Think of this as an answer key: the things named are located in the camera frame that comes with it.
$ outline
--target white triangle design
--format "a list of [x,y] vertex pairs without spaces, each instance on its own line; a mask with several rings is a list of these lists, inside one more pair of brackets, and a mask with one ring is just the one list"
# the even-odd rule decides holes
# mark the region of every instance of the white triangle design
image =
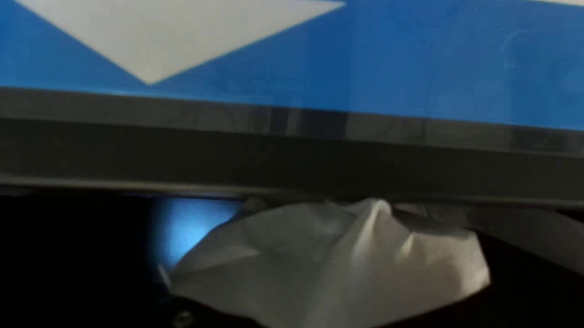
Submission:
[[341,7],[328,0],[16,0],[155,83]]

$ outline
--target blue surface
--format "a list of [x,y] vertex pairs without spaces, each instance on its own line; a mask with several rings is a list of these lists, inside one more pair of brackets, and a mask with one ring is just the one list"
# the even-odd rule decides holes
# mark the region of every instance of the blue surface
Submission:
[[578,5],[354,0],[155,85],[12,0],[0,14],[0,85],[584,131]]
[[162,198],[155,211],[153,260],[173,267],[213,227],[229,220],[240,200]]

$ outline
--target blue light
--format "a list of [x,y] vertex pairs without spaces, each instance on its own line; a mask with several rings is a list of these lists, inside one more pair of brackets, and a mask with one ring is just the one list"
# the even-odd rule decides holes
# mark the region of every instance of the blue light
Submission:
[[180,257],[197,246],[213,227],[229,220],[240,200],[164,198],[155,211],[155,262],[173,267]]

